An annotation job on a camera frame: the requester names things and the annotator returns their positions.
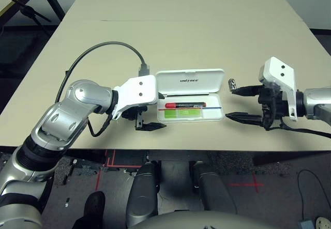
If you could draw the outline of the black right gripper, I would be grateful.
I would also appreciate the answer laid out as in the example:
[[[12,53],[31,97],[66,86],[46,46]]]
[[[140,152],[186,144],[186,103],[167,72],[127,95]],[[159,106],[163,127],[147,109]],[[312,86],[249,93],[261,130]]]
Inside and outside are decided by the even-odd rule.
[[[263,115],[252,115],[244,112],[227,113],[225,116],[235,122],[263,127],[266,131],[278,129],[273,127],[276,120],[286,115],[287,105],[282,100],[282,90],[278,85],[251,85],[231,90],[239,96],[256,96],[259,94],[258,103],[262,105]]]

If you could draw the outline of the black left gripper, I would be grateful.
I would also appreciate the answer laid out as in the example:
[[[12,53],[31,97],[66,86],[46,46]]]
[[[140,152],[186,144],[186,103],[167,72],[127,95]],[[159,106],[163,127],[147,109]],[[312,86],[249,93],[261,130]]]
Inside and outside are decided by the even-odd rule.
[[[165,99],[165,97],[162,93],[158,93],[158,99]],[[134,106],[122,112],[122,118],[136,120],[136,131],[155,131],[166,127],[166,125],[162,123],[145,123],[143,120],[143,112],[146,111],[146,106]]]

